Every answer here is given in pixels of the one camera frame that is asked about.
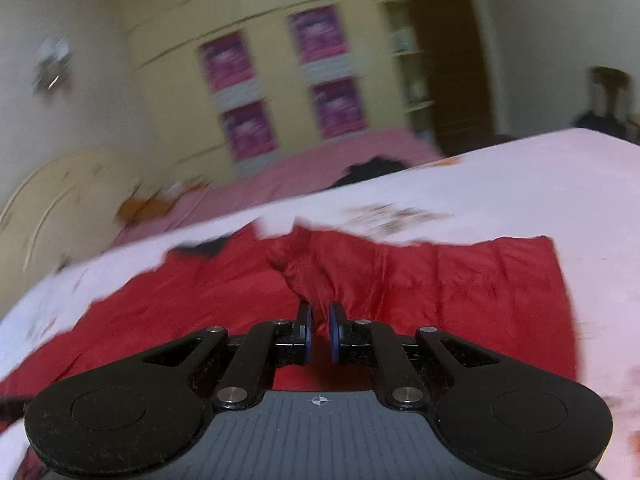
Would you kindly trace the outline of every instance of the pink poster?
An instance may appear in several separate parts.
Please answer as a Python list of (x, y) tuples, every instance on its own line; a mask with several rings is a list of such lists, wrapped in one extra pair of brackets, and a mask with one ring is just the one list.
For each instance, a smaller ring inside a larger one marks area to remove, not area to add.
[(236, 162), (277, 148), (262, 101), (223, 113), (222, 123)]
[(205, 43), (200, 53), (213, 92), (248, 81), (255, 75), (239, 31)]
[(368, 127), (353, 79), (339, 79), (311, 87), (322, 136), (331, 139)]
[(348, 51), (335, 6), (292, 14), (289, 26), (303, 63), (339, 56)]

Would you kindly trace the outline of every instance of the red fabric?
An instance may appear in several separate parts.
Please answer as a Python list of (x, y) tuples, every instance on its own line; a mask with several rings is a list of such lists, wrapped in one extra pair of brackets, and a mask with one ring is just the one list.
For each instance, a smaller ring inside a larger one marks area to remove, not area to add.
[(22, 462), (20, 462), (18, 471), (15, 472), (14, 480), (37, 480), (41, 478), (44, 473), (42, 462), (40, 462), (33, 448), (30, 447), (24, 455)]
[(576, 378), (571, 308), (549, 238), (395, 247), (296, 226), (274, 241), (270, 260), (315, 306), (323, 337), (328, 305), (340, 301), (350, 319), (389, 323), (401, 334), (436, 326)]
[(351, 319), (380, 320), (404, 334), (437, 326), (575, 379), (570, 306), (548, 238), (395, 247), (300, 226), (257, 240), (247, 226), (217, 257), (169, 252), (159, 269), (95, 302), (70, 332), (0, 383), (0, 396), (34, 396), (56, 380), (202, 327), (238, 334), (262, 320), (292, 319), (300, 298), (314, 308), (317, 360), (281, 368), (277, 389), (366, 387), (364, 370), (345, 374), (328, 362), (328, 305), (335, 300)]

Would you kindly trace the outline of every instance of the metal screw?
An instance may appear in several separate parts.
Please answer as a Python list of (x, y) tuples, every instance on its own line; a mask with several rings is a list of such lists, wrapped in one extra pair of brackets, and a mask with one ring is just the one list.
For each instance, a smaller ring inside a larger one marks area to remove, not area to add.
[(418, 402), (422, 398), (422, 392), (418, 388), (412, 388), (411, 386), (396, 388), (392, 395), (395, 400), (403, 404)]
[(244, 388), (237, 386), (229, 386), (228, 388), (222, 388), (216, 395), (221, 402), (228, 402), (229, 404), (235, 404), (236, 402), (242, 402), (248, 397), (248, 393)]

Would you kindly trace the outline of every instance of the wall decoration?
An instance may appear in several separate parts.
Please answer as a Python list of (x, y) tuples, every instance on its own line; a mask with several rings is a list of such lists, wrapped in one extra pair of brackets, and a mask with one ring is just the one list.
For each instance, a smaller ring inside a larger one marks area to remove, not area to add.
[(255, 73), (240, 31), (209, 41), (200, 47), (212, 92), (254, 78)]
[(277, 148), (262, 101), (223, 113), (222, 122), (237, 162)]
[(339, 56), (348, 51), (335, 6), (292, 14), (289, 25), (303, 63)]
[(278, 157), (278, 143), (241, 31), (209, 41), (199, 50), (240, 173), (260, 171)]
[(311, 88), (322, 137), (331, 139), (368, 127), (353, 79), (341, 79)]
[(33, 89), (53, 92), (69, 78), (71, 53), (65, 38), (54, 41), (47, 38), (38, 49), (38, 67)]
[(337, 6), (289, 16), (289, 30), (313, 100), (322, 138), (367, 129)]

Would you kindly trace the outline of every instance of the bed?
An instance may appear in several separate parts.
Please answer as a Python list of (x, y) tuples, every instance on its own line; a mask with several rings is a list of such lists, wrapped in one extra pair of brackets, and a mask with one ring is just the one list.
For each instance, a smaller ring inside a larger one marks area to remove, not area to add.
[(131, 194), (135, 164), (109, 150), (82, 150), (25, 179), (0, 214), (0, 319), (31, 286), (109, 247)]
[[(609, 403), (614, 435), (598, 471), (638, 475), (640, 456), (640, 148), (589, 130), (565, 130), (412, 168), (353, 186), (291, 198), (117, 248), (32, 288), (0, 323), (0, 377), (68, 330), (90, 301), (157, 267), (164, 252), (257, 220), (264, 235), (293, 222), (378, 241), (466, 244), (501, 236), (555, 240), (572, 298), (579, 379)], [(407, 218), (413, 209), (429, 212)], [(10, 478), (26, 440), (20, 424), (0, 439), (0, 478)]]
[(414, 167), (440, 160), (439, 151), (402, 128), (340, 137), (271, 164), (265, 171), (218, 187), (186, 193), (165, 216), (125, 227), (111, 247), (187, 227), (274, 200), (328, 188), (354, 164), (374, 157)]

